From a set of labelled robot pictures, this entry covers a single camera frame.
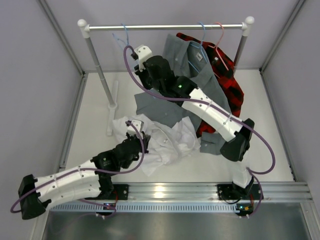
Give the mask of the white shirt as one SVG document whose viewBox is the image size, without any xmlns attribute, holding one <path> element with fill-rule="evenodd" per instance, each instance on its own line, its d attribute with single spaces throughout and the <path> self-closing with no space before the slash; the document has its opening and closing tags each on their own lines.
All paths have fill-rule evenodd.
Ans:
<svg viewBox="0 0 320 240">
<path fill-rule="evenodd" d="M 147 147 L 149 153 L 144 156 L 140 167 L 148 177 L 160 166 L 176 163 L 183 157 L 196 153 L 201 147 L 188 116 L 175 123 L 173 127 L 152 121 L 144 114 L 114 119 L 113 133 L 119 143 L 126 138 L 126 122 L 132 120 L 142 121 L 142 130 L 150 136 Z"/>
</svg>

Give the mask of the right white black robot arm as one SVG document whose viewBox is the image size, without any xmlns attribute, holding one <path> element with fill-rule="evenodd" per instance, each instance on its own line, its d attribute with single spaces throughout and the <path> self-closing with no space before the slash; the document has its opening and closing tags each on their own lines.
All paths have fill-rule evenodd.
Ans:
<svg viewBox="0 0 320 240">
<path fill-rule="evenodd" d="M 243 159 L 250 148 L 251 129 L 255 123 L 250 118 L 245 121 L 233 117 L 199 86 L 185 76 L 176 76 L 169 62 L 160 55 L 131 57 L 138 62 L 134 73 L 142 83 L 142 89 L 155 98 L 167 100 L 190 111 L 213 127 L 224 139 L 221 155 L 229 160 L 232 175 L 232 192 L 243 199 L 251 193 L 254 178 L 249 174 Z"/>
</svg>

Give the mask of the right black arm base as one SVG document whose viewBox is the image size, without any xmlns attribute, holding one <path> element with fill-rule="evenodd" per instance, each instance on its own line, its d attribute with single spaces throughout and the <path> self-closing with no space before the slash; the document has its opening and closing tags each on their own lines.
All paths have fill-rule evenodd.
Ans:
<svg viewBox="0 0 320 240">
<path fill-rule="evenodd" d="M 218 199 L 233 205 L 238 217 L 248 218 L 255 210 L 255 202 L 259 204 L 264 195 L 257 183 L 250 183 L 241 188 L 234 183 L 221 183 L 217 185 Z"/>
</svg>

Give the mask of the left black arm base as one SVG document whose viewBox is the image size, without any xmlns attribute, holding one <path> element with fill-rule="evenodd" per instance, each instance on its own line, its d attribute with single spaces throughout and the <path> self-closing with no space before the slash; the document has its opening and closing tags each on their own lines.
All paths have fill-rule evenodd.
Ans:
<svg viewBox="0 0 320 240">
<path fill-rule="evenodd" d="M 108 197 L 109 200 L 120 200 L 126 201 L 129 195 L 129 185 L 128 184 L 114 184 L 113 191 Z"/>
</svg>

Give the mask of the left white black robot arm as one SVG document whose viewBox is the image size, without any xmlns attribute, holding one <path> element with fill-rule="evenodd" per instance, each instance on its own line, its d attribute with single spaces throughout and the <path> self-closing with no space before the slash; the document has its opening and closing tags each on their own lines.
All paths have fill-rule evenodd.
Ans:
<svg viewBox="0 0 320 240">
<path fill-rule="evenodd" d="M 67 202 L 85 199 L 109 199 L 113 195 L 112 177 L 132 172 L 129 168 L 148 153 L 150 136 L 126 134 L 126 139 L 111 150 L 56 174 L 23 177 L 18 189 L 18 204 L 23 220 L 39 217 L 47 210 Z"/>
</svg>

